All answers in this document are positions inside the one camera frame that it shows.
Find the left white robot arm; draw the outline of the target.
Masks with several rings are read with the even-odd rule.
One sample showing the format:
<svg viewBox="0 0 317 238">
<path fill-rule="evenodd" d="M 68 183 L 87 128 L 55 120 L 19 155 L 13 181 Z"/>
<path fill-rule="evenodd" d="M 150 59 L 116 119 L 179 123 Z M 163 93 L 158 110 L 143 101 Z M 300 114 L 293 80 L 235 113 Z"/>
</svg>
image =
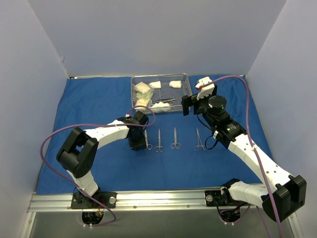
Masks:
<svg viewBox="0 0 317 238">
<path fill-rule="evenodd" d="M 141 111 L 134 116 L 121 117 L 113 122 L 93 129 L 74 128 L 61 149 L 56 160 L 70 174 L 75 184 L 84 192 L 82 202 L 89 208 L 99 204 L 99 186 L 91 169 L 97 150 L 117 140 L 127 139 L 131 150 L 146 148 L 144 126 L 149 118 Z"/>
</svg>

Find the steel surgical scissors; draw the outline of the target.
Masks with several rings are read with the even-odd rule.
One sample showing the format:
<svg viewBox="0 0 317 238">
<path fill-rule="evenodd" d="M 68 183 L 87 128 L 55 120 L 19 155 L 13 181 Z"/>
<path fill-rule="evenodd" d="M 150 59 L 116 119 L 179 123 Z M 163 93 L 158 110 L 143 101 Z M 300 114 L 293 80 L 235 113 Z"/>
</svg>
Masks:
<svg viewBox="0 0 317 238">
<path fill-rule="evenodd" d="M 180 149 L 181 144 L 177 141 L 177 130 L 174 128 L 174 142 L 170 145 L 171 149 Z"/>
</svg>

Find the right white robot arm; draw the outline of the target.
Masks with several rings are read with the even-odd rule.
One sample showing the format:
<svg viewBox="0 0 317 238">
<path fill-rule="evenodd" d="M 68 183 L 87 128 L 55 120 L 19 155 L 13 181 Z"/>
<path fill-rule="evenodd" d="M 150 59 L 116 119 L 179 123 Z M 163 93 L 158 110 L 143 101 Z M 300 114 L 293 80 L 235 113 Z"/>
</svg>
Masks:
<svg viewBox="0 0 317 238">
<path fill-rule="evenodd" d="M 220 187 L 220 200 L 227 205 L 244 202 L 261 207 L 273 221 L 283 221 L 304 206 L 307 182 L 276 164 L 250 137 L 246 129 L 226 111 L 227 100 L 217 94 L 217 86 L 203 78 L 199 92 L 182 97 L 183 114 L 202 116 L 202 125 L 211 131 L 216 144 L 236 155 L 262 182 L 251 185 L 233 178 Z"/>
</svg>

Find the straight steel scissors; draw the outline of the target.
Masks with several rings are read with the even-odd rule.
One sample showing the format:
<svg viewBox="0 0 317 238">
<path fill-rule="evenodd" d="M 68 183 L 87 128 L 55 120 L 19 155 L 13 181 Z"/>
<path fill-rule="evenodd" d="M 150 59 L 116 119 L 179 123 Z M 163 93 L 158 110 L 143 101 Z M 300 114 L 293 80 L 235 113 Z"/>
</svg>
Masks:
<svg viewBox="0 0 317 238">
<path fill-rule="evenodd" d="M 155 147 L 155 152 L 163 152 L 164 147 L 161 144 L 161 133 L 160 129 L 158 130 L 158 145 Z"/>
</svg>

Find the steel hemostat clamp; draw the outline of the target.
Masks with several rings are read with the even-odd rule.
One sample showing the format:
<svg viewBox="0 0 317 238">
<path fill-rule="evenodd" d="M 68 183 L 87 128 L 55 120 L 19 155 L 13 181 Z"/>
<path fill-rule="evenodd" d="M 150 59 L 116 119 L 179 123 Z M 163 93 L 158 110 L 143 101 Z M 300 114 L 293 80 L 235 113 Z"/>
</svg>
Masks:
<svg viewBox="0 0 317 238">
<path fill-rule="evenodd" d="M 194 151 L 198 151 L 200 148 L 202 148 L 204 151 L 207 151 L 207 148 L 205 147 L 205 145 L 201 141 L 198 128 L 196 128 L 196 134 L 197 134 L 197 145 L 195 145 L 193 147 Z"/>
</svg>

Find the steel mesh instrument tray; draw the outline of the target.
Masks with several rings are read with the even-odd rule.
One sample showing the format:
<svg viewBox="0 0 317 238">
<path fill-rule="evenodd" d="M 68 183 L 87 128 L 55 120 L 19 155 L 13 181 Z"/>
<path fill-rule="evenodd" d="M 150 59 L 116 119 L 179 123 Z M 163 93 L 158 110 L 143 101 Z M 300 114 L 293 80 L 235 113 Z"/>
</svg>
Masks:
<svg viewBox="0 0 317 238">
<path fill-rule="evenodd" d="M 169 82 L 173 80 L 181 80 L 182 87 L 181 88 L 171 88 L 169 86 Z M 140 106 L 136 107 L 135 103 L 137 101 L 136 98 L 136 91 L 134 89 L 134 85 L 138 84 L 139 82 L 144 82 L 149 85 L 151 82 L 160 81 L 161 88 L 160 89 L 153 89 L 153 96 L 149 101 L 149 105 L 147 107 Z M 178 112 L 182 110 L 181 100 L 182 97 L 185 95 L 191 95 L 192 90 L 190 87 L 188 76 L 184 73 L 179 74 L 161 74 L 161 75 L 142 75 L 142 76 L 134 76 L 131 78 L 131 102 L 132 106 L 135 109 L 140 110 L 146 114 L 149 113 L 146 108 L 151 109 L 154 113 L 167 113 L 167 112 Z M 168 102 L 170 107 L 166 108 L 151 108 L 153 104 L 155 104 L 155 100 L 159 99 L 169 99 L 173 98 L 176 99 L 173 102 Z"/>
</svg>

